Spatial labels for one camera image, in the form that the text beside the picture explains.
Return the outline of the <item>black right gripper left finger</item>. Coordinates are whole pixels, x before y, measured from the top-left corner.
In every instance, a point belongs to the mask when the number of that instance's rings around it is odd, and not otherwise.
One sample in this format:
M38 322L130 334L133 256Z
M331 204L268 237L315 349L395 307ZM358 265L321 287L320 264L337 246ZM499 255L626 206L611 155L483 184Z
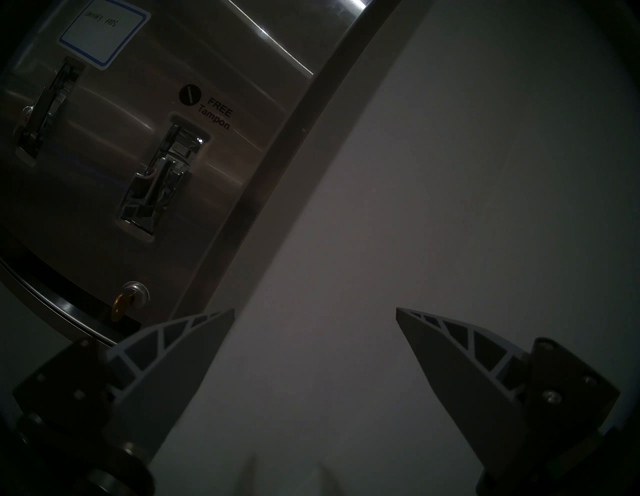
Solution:
M236 319L201 313L140 329L111 347L84 336L13 390L25 416L71 437L130 443L153 458L202 384Z

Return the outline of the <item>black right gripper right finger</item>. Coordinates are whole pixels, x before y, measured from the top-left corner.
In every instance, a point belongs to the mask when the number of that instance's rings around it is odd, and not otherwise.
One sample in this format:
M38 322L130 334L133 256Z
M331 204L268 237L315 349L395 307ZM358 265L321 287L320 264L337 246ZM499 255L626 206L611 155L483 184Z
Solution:
M597 434L620 391L549 337L530 351L467 322L397 307L432 391L489 480L530 480Z

